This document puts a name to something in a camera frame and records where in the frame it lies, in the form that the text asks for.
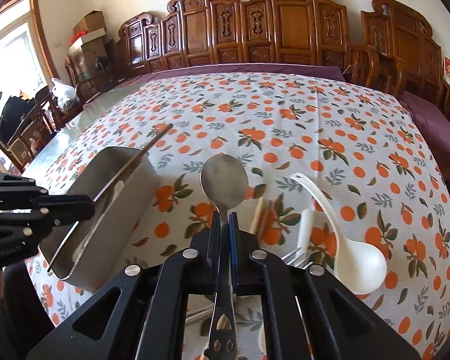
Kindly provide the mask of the steel spoon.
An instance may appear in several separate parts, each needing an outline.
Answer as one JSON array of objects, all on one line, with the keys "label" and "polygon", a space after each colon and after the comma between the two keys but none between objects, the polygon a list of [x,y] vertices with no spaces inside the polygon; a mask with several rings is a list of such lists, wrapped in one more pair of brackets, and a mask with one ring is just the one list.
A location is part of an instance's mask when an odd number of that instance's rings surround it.
[{"label": "steel spoon", "polygon": [[216,154],[201,171],[201,187],[221,219],[218,273],[214,276],[214,307],[205,359],[236,359],[237,335],[232,294],[228,212],[245,199],[249,182],[237,158]]}]

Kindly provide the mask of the steel rectangular tray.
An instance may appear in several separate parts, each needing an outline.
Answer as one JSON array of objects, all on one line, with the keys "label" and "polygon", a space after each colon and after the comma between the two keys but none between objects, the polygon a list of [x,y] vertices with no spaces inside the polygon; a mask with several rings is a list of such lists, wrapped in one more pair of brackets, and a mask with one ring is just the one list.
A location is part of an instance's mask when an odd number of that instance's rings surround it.
[{"label": "steel rectangular tray", "polygon": [[[119,169],[140,150],[111,146],[100,151],[76,178],[68,194],[97,196]],[[132,228],[158,188],[158,174],[148,157],[119,180],[95,205],[91,219],[55,228],[40,244],[49,270],[61,281],[97,291],[111,277]]]}]

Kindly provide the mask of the steel fork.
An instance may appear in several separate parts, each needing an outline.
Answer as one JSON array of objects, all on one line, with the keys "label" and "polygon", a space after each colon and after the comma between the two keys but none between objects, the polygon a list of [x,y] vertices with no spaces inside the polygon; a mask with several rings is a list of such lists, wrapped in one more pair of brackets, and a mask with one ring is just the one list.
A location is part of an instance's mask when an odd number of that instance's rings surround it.
[{"label": "steel fork", "polygon": [[299,231],[297,236],[297,246],[294,250],[282,257],[282,260],[297,268],[306,268],[311,264],[311,257],[307,255],[308,244],[311,240],[311,233],[314,224],[314,211],[305,209],[301,213]]}]

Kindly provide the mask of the brown wooden chopstick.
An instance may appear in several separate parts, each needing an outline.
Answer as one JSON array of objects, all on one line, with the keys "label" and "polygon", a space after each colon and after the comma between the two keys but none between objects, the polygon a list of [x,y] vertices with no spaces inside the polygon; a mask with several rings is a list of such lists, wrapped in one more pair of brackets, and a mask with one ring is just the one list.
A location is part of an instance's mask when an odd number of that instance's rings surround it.
[{"label": "brown wooden chopstick", "polygon": [[158,142],[164,135],[166,135],[173,128],[173,124],[167,124],[166,127],[156,135],[152,140],[150,140],[133,158],[131,158],[127,163],[125,163],[119,171],[110,179],[110,181],[104,186],[104,188],[99,191],[97,196],[94,198],[94,204],[97,205],[104,198],[110,190],[113,190],[114,185],[123,178],[128,177],[134,170],[140,165],[141,159],[147,154],[147,152]]}]

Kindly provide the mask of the large white plastic spoon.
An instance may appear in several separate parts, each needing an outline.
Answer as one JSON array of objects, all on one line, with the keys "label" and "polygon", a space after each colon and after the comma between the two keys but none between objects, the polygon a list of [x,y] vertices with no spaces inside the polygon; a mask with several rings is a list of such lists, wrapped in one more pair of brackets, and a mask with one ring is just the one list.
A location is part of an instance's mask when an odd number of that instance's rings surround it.
[{"label": "large white plastic spoon", "polygon": [[382,252],[372,244],[353,241],[345,235],[337,213],[309,177],[294,173],[292,179],[308,191],[328,218],[336,238],[335,277],[356,295],[365,295],[379,289],[387,275],[387,262]]}]

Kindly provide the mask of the dark wooden dining chair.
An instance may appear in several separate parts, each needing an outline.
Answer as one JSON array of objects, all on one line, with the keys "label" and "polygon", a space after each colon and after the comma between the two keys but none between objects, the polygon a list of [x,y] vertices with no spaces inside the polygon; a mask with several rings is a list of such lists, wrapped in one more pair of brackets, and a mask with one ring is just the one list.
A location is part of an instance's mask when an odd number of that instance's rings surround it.
[{"label": "dark wooden dining chair", "polygon": [[10,96],[0,113],[0,150],[24,172],[68,119],[47,86],[33,98]]}]

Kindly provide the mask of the orange print tablecloth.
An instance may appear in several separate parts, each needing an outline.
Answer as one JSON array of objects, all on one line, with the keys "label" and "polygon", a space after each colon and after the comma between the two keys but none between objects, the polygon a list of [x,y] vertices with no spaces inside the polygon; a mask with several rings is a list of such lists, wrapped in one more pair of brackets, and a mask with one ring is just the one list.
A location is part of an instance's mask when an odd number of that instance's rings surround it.
[{"label": "orange print tablecloth", "polygon": [[110,108],[56,161],[28,175],[65,193],[101,150],[139,149],[159,186],[130,224],[118,267],[151,267],[209,228],[214,211],[200,186],[206,160],[225,153],[247,171],[238,207],[248,228],[266,204],[259,240],[284,256],[297,246],[303,210],[316,202],[293,174],[328,198],[348,237],[377,247],[388,269],[363,301],[434,359],[450,336],[450,195],[423,134],[392,96],[296,74],[201,73],[152,80]]}]

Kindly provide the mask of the white plastic bag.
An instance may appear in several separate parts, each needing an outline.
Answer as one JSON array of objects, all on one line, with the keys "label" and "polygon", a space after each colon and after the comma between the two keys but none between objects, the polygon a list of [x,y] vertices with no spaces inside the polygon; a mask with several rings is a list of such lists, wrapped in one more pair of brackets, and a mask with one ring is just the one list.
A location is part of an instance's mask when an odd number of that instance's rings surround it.
[{"label": "white plastic bag", "polygon": [[57,106],[62,113],[68,113],[80,104],[80,99],[74,87],[65,84],[57,78],[52,78],[52,83],[52,95],[55,96]]}]

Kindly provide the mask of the purple bench cushion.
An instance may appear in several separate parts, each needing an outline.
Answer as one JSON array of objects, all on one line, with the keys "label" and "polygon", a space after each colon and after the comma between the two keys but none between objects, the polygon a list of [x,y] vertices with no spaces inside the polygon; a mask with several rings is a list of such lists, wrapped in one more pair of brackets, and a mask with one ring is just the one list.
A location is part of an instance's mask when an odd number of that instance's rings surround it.
[{"label": "purple bench cushion", "polygon": [[295,74],[299,76],[337,80],[341,82],[345,81],[345,78],[338,67],[287,63],[228,63],[197,67],[183,67],[175,70],[167,70],[136,76],[129,80],[125,80],[117,88],[114,88],[107,93],[95,96],[92,100],[85,104],[84,110],[96,112],[101,115],[115,104],[122,102],[122,100],[127,96],[145,94],[146,92],[142,89],[142,86],[146,84],[151,84],[153,88],[156,88],[157,90],[153,93],[151,102],[145,106],[147,110],[160,111],[168,106],[180,107],[180,101],[182,99],[188,99],[188,87],[184,87],[176,91],[169,85],[160,87],[158,85],[159,80],[171,82],[175,81],[178,77],[191,77],[196,75],[205,77],[211,74],[226,75],[232,73],[246,73],[248,75],[253,75],[255,73]]}]

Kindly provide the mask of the stacked cardboard boxes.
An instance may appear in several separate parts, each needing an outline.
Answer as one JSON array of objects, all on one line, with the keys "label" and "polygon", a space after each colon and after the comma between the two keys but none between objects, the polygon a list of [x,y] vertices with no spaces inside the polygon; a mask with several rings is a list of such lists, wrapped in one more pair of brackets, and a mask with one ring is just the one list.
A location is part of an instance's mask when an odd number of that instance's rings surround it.
[{"label": "stacked cardboard boxes", "polygon": [[110,64],[105,49],[103,12],[92,10],[73,28],[74,34],[65,59],[65,67],[74,84],[104,72]]}]

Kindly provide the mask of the carved wooden sofa bench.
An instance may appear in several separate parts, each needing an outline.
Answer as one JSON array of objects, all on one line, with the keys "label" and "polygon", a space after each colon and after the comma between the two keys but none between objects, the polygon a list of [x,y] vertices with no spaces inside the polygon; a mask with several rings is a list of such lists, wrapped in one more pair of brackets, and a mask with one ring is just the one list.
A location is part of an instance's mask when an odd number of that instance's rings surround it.
[{"label": "carved wooden sofa bench", "polygon": [[122,24],[115,49],[128,77],[225,63],[335,66],[351,76],[361,53],[347,9],[332,0],[170,0],[159,19]]}]

